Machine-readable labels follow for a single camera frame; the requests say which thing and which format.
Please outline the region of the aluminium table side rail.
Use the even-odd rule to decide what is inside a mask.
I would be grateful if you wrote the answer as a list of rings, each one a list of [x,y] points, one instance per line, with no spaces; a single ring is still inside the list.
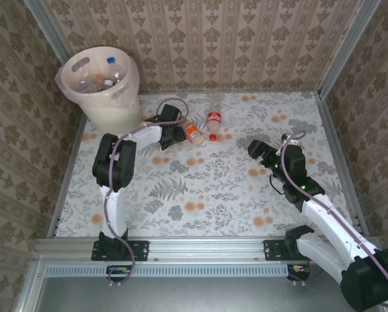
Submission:
[[[326,138],[328,139],[331,154],[335,162],[335,167],[337,169],[341,187],[343,189],[344,198],[350,211],[350,218],[356,229],[365,237],[368,237],[370,233],[367,227],[367,223],[365,221],[365,217],[363,216],[363,212],[356,194],[354,184],[352,182],[349,169],[347,167],[339,137],[335,130],[328,104],[326,103],[326,100],[317,92],[314,93],[314,96]]]
[[[54,235],[56,234],[57,229],[58,229],[58,224],[60,222],[60,217],[62,215],[62,210],[63,210],[66,196],[68,193],[68,188],[70,185],[71,177],[73,175],[73,169],[74,169],[75,162],[77,159],[77,154],[79,152],[79,147],[81,145],[81,140],[82,140],[82,137],[84,134],[86,123],[87,123],[87,117],[85,114],[83,114],[81,121],[80,121],[80,124],[77,128],[77,134],[75,136],[75,140],[74,140],[73,146],[71,148],[71,154],[70,154],[70,158],[68,160],[68,165],[66,167],[64,178],[62,180],[62,184],[61,184],[60,191],[58,194],[57,202],[55,204],[55,209],[53,211],[51,223],[49,225],[49,229],[48,229],[48,232],[46,235],[46,237],[49,239],[54,237]]]

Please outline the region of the red label cola bottle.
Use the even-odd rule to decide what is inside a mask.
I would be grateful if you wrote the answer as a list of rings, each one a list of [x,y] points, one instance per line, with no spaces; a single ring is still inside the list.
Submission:
[[[207,114],[207,129],[209,131],[209,140],[216,141],[217,134],[221,128],[222,116],[220,112],[220,104],[212,101],[209,104],[209,111]]]

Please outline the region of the long aluminium mounting rail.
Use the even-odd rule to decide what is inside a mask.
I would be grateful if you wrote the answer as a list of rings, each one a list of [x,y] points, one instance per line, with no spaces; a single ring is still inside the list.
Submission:
[[[145,264],[264,263],[263,241],[277,237],[140,237],[133,251]],[[32,260],[45,263],[92,264],[96,237],[55,237],[36,242]]]

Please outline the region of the orange label bottle brown cap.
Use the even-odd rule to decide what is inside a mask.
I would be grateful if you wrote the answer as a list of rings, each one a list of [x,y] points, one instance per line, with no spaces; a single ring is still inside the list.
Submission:
[[[193,145],[197,146],[203,142],[203,134],[194,123],[187,123],[184,126],[184,130],[188,140]]]

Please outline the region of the aluminium frame post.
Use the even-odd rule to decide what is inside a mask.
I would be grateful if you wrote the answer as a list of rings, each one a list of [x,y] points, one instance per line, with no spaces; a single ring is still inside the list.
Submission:
[[[339,74],[343,71],[344,65],[350,58],[350,55],[355,51],[361,35],[380,5],[380,2],[381,0],[363,0],[361,3],[318,88],[320,98],[326,98],[331,91]]]
[[[65,64],[70,58],[70,54],[61,35],[58,33],[58,28],[49,15],[48,9],[44,6],[44,0],[24,0],[24,2],[31,11],[31,14],[41,28],[57,58],[62,64]]]

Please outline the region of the aluminium lower frame bar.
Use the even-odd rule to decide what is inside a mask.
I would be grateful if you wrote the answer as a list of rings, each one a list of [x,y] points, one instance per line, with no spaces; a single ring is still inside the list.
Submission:
[[[32,262],[20,292],[15,312],[35,312],[45,280],[46,265]]]

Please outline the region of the white plastic bin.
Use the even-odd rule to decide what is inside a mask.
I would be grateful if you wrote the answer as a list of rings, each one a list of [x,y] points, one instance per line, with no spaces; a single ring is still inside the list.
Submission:
[[[138,98],[135,105],[127,108],[82,106],[80,108],[98,131],[102,133],[116,135],[127,133],[136,128],[142,118],[142,109]]]

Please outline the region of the blue yellow label bottle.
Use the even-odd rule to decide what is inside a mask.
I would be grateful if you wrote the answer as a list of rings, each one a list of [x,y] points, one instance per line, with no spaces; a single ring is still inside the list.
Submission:
[[[109,77],[111,81],[115,84],[119,83],[125,74],[123,67],[116,62],[114,57],[109,57],[107,64],[109,65]]]

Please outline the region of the grey metal plate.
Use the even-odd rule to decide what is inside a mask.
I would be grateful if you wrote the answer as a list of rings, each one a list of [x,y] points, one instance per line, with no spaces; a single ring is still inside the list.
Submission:
[[[327,277],[307,285],[285,278],[49,278],[36,312],[354,312]]]

